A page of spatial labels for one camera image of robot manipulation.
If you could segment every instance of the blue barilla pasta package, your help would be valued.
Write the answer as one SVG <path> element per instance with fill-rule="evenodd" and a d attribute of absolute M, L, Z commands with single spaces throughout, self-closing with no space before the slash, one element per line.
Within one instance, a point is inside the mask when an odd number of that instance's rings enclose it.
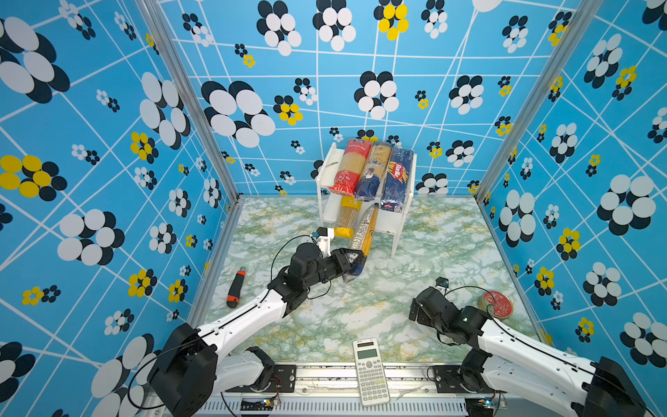
<path fill-rule="evenodd" d="M 388 212 L 402 213 L 408 192 L 408 178 L 412 169 L 412 156 L 414 152 L 410 149 L 395 147 L 387 166 L 387 176 L 384 183 L 384 191 L 380 200 L 380 208 Z"/>

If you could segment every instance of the spaghetti package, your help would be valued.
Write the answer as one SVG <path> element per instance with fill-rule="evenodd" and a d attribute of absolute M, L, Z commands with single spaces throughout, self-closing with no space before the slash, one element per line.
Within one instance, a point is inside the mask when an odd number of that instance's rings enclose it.
<path fill-rule="evenodd" d="M 338 210 L 338 221 L 333 232 L 339 238 L 352 239 L 354 235 L 354 222 L 357 220 L 359 209 L 362 203 L 355 200 L 354 197 L 343 197 L 340 200 L 340 209 Z"/>
<path fill-rule="evenodd" d="M 332 193 L 352 196 L 354 187 L 357 186 L 359 175 L 361 175 L 371 150 L 371 143 L 362 139 L 350 139 L 345 148 L 343 159 L 340 161 L 338 173 L 329 188 Z"/>
<path fill-rule="evenodd" d="M 371 244 L 373 243 L 373 233 L 375 232 L 375 224 L 378 219 L 378 207 L 378 203 L 375 203 L 366 209 L 362 216 L 362 220 L 359 222 L 359 226 L 354 231 L 354 237 L 350 242 L 350 249 L 359 249 L 363 251 L 364 254 L 359 263 L 355 265 L 352 270 L 343 274 L 343 282 L 345 283 L 355 280 L 364 270 L 366 258 L 368 257 L 368 252 L 371 251 Z M 353 262 L 357 259 L 358 255 L 348 254 L 347 257 L 349 262 Z"/>
<path fill-rule="evenodd" d="M 387 142 L 377 142 L 371 148 L 371 153 L 366 160 L 357 187 L 354 190 L 354 198 L 362 201 L 373 201 L 378 193 L 380 182 L 387 172 L 389 157 L 392 155 L 393 147 Z"/>
<path fill-rule="evenodd" d="M 408 178 L 412 169 L 413 151 L 410 149 L 392 149 L 389 159 L 387 180 L 380 200 L 380 207 L 388 212 L 402 213 L 408 191 Z"/>

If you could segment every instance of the floral wallpaper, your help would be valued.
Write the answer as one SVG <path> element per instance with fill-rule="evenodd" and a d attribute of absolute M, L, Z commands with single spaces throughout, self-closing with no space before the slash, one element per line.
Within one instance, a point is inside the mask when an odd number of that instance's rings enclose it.
<path fill-rule="evenodd" d="M 555 347 L 667 415 L 667 5 L 605 1 L 482 207 Z"/>
<path fill-rule="evenodd" d="M 413 149 L 419 194 L 475 193 L 578 0 L 162 0 L 233 180 L 313 194 L 332 143 Z"/>
<path fill-rule="evenodd" d="M 0 5 L 0 416 L 134 415 L 225 220 L 133 1 Z"/>

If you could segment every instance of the green marble pattern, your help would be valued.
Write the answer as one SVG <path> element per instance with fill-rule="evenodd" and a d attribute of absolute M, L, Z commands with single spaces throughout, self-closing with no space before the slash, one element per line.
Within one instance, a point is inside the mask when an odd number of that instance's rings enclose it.
<path fill-rule="evenodd" d="M 231 312 L 226 305 L 236 271 L 247 273 L 241 303 L 259 294 L 269 282 L 276 251 L 288 239 L 317 228 L 315 197 L 246 198 L 234 238 L 207 316 L 216 320 Z M 392 236 L 375 234 L 361 276 L 343 284 L 333 281 L 324 297 L 306 300 L 277 323 L 266 326 L 235 351 L 259 346 L 276 361 L 353 361 L 352 342 L 375 337 L 384 362 L 461 362 L 468 347 L 440 344 L 433 329 L 408 320 L 412 298 L 438 276 L 450 287 L 476 285 L 503 292 L 512 300 L 514 315 L 507 325 L 536 337 L 536 331 L 472 198 L 415 198 L 394 259 Z M 273 273 L 284 265 L 305 238 L 280 253 Z M 349 244 L 336 238 L 332 248 Z M 315 286 L 310 297 L 328 285 Z M 481 290 L 464 288 L 448 298 L 462 308 L 476 305 Z"/>

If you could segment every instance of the barilla logo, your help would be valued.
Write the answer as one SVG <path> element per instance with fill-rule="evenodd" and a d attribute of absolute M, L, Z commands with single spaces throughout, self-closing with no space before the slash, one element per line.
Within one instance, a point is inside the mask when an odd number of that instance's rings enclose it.
<path fill-rule="evenodd" d="M 399 181 L 405 175 L 405 173 L 406 168 L 400 163 L 395 163 L 392 167 L 392 177 L 398 179 Z"/>

